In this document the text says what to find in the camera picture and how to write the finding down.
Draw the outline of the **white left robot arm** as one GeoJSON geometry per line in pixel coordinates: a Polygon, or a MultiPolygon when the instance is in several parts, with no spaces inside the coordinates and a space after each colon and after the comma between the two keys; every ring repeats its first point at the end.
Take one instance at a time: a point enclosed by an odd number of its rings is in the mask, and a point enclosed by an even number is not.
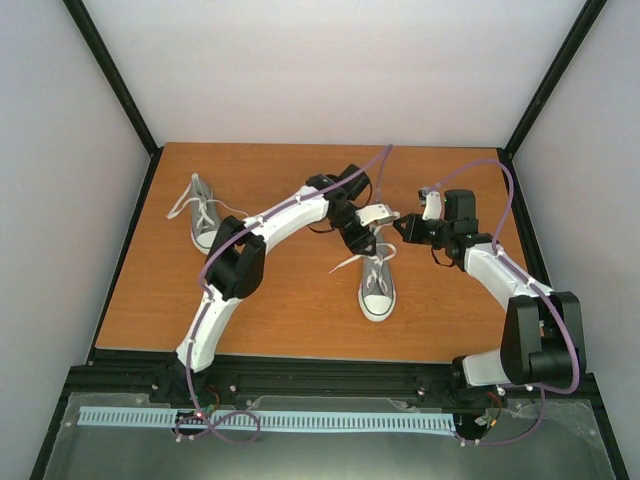
{"type": "Polygon", "coordinates": [[[354,255],[373,254],[376,239],[352,201],[370,182],[364,168],[350,165],[339,176],[309,178],[293,195],[245,220],[229,216],[199,275],[202,299],[184,340],[176,348],[183,366],[172,388],[186,402],[201,400],[208,378],[201,372],[214,360],[217,344],[237,306],[264,277],[266,257],[279,243],[307,226],[328,220],[354,255]]]}

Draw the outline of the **white shoelace of sneaker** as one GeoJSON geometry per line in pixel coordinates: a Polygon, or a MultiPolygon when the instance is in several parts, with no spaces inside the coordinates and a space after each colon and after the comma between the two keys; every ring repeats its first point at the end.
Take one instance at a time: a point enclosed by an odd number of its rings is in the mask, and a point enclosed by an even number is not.
{"type": "Polygon", "coordinates": [[[344,260],[331,270],[346,267],[356,261],[362,263],[362,278],[359,297],[362,300],[395,300],[395,285],[390,269],[390,261],[397,255],[397,248],[384,240],[380,229],[374,231],[376,236],[376,254],[374,256],[354,255],[344,260]]]}

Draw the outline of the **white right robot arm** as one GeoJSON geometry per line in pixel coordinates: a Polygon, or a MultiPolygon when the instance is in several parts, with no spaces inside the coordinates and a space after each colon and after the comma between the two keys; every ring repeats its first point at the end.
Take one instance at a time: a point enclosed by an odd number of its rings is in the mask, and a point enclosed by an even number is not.
{"type": "Polygon", "coordinates": [[[498,349],[456,358],[452,366],[467,387],[527,386],[574,392],[586,370],[581,305],[571,292],[539,282],[479,230],[472,191],[419,192],[423,211],[394,221],[406,243],[443,251],[448,266],[477,280],[505,311],[498,349]]]}

